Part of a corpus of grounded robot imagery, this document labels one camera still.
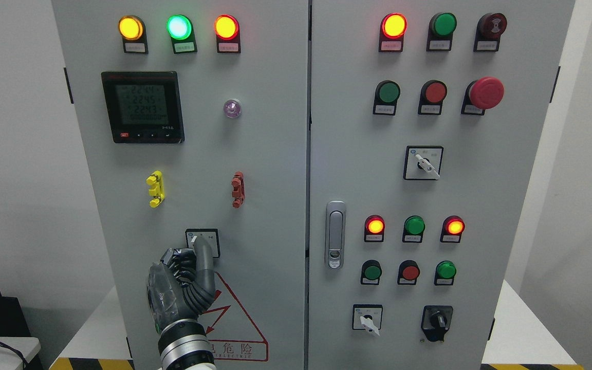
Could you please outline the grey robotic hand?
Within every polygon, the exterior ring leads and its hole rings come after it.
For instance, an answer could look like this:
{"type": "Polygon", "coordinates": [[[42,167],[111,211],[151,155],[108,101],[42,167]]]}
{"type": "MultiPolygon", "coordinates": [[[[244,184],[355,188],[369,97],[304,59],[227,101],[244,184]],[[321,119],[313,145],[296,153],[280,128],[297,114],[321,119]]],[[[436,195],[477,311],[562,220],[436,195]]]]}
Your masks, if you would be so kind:
{"type": "Polygon", "coordinates": [[[181,319],[197,319],[215,300],[211,246],[201,236],[188,248],[166,250],[150,267],[146,294],[157,332],[181,319]]]}

